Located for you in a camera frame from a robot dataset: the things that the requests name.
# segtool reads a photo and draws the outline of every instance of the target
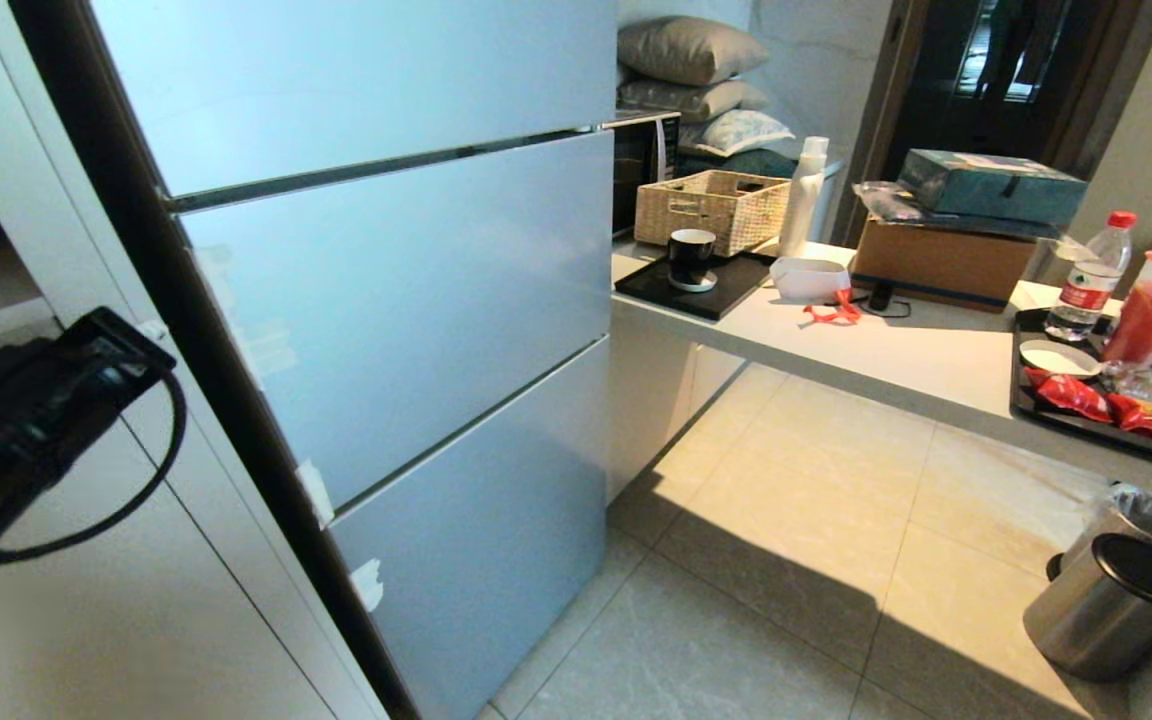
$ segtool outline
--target light blue refrigerator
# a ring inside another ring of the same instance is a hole
[[[314,516],[271,509],[329,547],[420,715],[475,717],[602,560],[614,6],[71,12],[96,79],[40,61],[47,85],[205,388],[210,351],[242,361],[229,433],[294,465],[248,468]],[[169,237],[92,165],[93,82]]]

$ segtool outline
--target refrigerator door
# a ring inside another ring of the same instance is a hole
[[[329,528],[422,717],[475,717],[602,561],[607,348]]]
[[[607,332],[611,151],[591,132],[180,218],[333,506]]]
[[[92,0],[172,196],[612,118],[608,0]]]

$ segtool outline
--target wicker basket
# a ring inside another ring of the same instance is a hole
[[[699,228],[714,233],[723,258],[758,247],[781,233],[790,181],[705,170],[644,184],[634,218],[634,240],[666,245],[669,233]]]

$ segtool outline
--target blue box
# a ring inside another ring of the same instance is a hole
[[[1087,183],[1023,158],[910,150],[900,172],[925,209],[1030,223],[1069,225]]]

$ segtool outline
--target black serving tray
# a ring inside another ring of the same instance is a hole
[[[1028,415],[1029,418],[1040,420],[1053,427],[1062,429],[1064,432],[1093,438],[1098,442],[1111,445],[1121,450],[1131,450],[1135,454],[1152,458],[1152,437],[1138,433],[1126,432],[1114,427],[1108,423],[1097,423],[1089,420],[1082,415],[1067,414],[1064,410],[1048,404],[1038,397],[1029,376],[1025,374],[1025,363],[1020,358],[1020,343],[1028,340],[1052,340],[1043,331],[1043,323],[1047,319],[1047,308],[1038,310],[1021,310],[1016,313],[1015,324],[1011,326],[1011,407],[1018,414]],[[1108,331],[1108,319],[1101,318],[1092,331],[1092,336],[1082,342],[1071,342],[1074,347],[1092,355],[1101,356],[1101,348],[1105,346],[1105,334]],[[1094,378],[1082,378],[1083,382],[1091,386],[1101,395],[1106,395],[1107,389],[1102,386],[1100,376]]]
[[[659,259],[616,281],[616,291],[657,305],[695,314],[705,320],[721,320],[750,293],[758,290],[771,275],[776,258],[756,252],[738,252],[732,258],[714,258],[708,268],[718,276],[714,290],[681,291],[669,285],[669,260]]]

